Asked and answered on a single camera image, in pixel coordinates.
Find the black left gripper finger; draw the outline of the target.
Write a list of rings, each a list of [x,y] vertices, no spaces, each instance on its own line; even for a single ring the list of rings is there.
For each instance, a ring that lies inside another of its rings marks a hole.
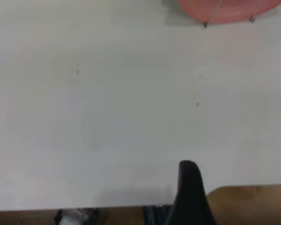
[[[203,179],[197,164],[179,163],[178,186],[167,225],[215,225],[216,220],[207,201]]]

